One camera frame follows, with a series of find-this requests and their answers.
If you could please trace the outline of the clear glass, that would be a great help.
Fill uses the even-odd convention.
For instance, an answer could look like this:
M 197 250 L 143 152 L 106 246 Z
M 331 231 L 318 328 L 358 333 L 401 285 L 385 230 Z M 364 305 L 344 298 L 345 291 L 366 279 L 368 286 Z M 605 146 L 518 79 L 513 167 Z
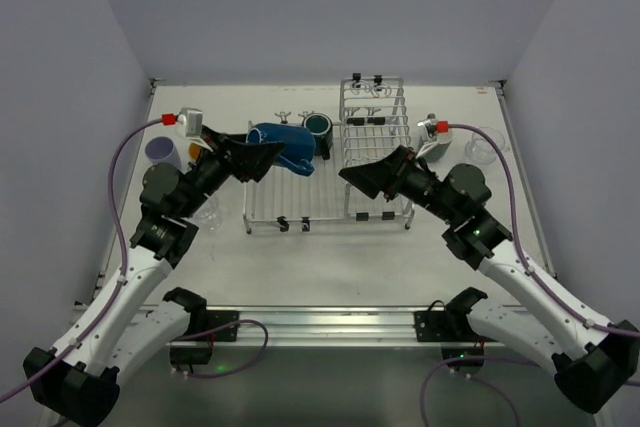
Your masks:
M 222 213 L 218 196 L 212 194 L 191 217 L 200 229 L 215 231 L 222 223 Z
M 505 151 L 506 140 L 500 131 L 490 127 L 480 127 L 480 130 L 493 141 L 501 152 Z M 473 132 L 470 140 L 466 143 L 465 155 L 472 164 L 481 167 L 488 166 L 498 159 L 492 144 L 477 132 Z

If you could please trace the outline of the light blue ceramic mug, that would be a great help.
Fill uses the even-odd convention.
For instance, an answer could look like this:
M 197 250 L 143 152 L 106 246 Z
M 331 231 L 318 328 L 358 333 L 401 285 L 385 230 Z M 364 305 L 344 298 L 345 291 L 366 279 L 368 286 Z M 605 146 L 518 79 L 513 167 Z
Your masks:
M 211 153 L 211 150 L 206 144 L 192 142 L 188 148 L 188 154 L 193 163 L 205 158 Z

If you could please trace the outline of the dark green mug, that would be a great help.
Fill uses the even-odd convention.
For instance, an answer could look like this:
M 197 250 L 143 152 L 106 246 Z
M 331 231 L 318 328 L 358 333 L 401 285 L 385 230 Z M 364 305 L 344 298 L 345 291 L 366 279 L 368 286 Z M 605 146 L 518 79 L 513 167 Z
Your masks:
M 303 120 L 303 126 L 308 129 L 315 140 L 316 157 L 323 160 L 331 158 L 333 147 L 333 123 L 331 119 L 322 113 L 312 113 Z

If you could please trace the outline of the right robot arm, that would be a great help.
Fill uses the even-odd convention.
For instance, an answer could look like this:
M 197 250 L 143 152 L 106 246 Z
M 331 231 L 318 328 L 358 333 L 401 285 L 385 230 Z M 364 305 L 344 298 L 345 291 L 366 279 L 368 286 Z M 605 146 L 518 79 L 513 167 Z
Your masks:
M 439 178 L 407 147 L 339 175 L 370 198 L 403 196 L 445 222 L 450 252 L 506 290 L 528 312 L 518 320 L 486 295 L 459 295 L 470 330 L 496 340 L 552 374 L 564 396 L 595 414 L 636 373 L 639 331 L 589 307 L 524 252 L 514 228 L 486 209 L 491 197 L 483 172 L 455 165 Z

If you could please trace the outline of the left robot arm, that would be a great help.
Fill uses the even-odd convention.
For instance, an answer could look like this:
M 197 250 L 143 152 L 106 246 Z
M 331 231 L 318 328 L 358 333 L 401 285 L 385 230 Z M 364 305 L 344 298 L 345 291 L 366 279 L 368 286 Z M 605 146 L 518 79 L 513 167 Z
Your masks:
M 206 147 L 187 172 L 166 162 L 145 172 L 141 219 L 120 268 L 66 334 L 47 350 L 32 349 L 23 362 L 34 399 L 79 426 L 100 425 L 126 377 L 166 343 L 211 344 L 241 322 L 211 323 L 204 298 L 175 288 L 145 320 L 130 325 L 189 250 L 198 232 L 190 217 L 230 177 L 261 180 L 285 149 L 282 142 L 248 144 L 209 128 L 201 138 Z

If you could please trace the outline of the grey blue mug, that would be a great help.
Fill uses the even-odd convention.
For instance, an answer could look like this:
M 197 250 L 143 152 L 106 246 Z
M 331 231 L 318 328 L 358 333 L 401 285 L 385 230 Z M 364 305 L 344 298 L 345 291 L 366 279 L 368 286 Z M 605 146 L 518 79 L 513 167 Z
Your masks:
M 436 115 L 434 113 L 430 113 L 427 117 Z M 438 140 L 439 145 L 429 154 L 427 154 L 423 158 L 427 163 L 438 162 L 447 152 L 453 140 L 453 133 L 449 127 L 449 123 L 447 121 L 438 120 L 437 131 L 438 131 Z

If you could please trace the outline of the lavender plastic cup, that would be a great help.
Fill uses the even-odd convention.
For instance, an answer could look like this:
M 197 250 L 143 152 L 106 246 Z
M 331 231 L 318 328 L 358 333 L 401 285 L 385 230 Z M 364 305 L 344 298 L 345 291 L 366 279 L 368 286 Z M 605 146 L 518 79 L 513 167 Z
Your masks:
M 182 168 L 180 155 L 174 141 L 165 136 L 152 138 L 145 146 L 144 153 L 152 165 L 168 163 L 177 169 Z

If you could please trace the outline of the clear glass front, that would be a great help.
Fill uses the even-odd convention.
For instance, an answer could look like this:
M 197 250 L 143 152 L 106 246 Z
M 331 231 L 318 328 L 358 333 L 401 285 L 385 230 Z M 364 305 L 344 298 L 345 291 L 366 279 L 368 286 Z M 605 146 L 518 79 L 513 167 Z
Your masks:
M 218 196 L 212 194 L 191 217 L 200 229 L 215 231 L 222 223 L 222 213 Z

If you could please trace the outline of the dark blue mug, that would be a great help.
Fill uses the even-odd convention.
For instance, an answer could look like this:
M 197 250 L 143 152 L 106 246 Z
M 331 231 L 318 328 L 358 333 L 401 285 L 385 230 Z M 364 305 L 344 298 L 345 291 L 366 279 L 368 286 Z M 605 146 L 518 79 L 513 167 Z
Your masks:
M 313 134 L 304 126 L 284 123 L 258 123 L 247 135 L 249 144 L 280 142 L 285 145 L 276 164 L 296 175 L 309 177 L 314 173 L 313 158 L 316 142 Z

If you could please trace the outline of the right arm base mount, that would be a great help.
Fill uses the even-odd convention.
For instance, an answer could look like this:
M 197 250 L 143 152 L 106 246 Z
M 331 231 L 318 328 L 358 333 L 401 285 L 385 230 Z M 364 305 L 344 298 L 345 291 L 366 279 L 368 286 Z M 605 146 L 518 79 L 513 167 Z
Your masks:
M 484 339 L 473 332 L 464 319 L 456 313 L 450 313 L 444 301 L 435 300 L 426 308 L 415 311 L 413 327 L 418 342 L 440 345 L 443 360 L 458 359 L 458 362 L 449 365 L 454 372 L 469 375 L 480 372 L 484 361 L 468 360 L 468 357 L 485 353 Z

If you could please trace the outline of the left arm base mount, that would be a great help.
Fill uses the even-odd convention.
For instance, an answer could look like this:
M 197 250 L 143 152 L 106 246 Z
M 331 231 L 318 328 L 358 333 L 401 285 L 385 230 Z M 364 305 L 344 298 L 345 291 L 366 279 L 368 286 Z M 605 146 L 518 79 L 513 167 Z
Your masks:
M 194 372 L 195 366 L 207 365 L 217 343 L 232 343 L 237 340 L 237 325 L 225 329 L 221 329 L 221 326 L 238 319 L 239 312 L 234 310 L 205 309 L 194 314 L 184 336 L 198 334 L 198 337 L 173 344 L 169 349 L 170 364 L 176 368 L 185 368 L 190 373 Z

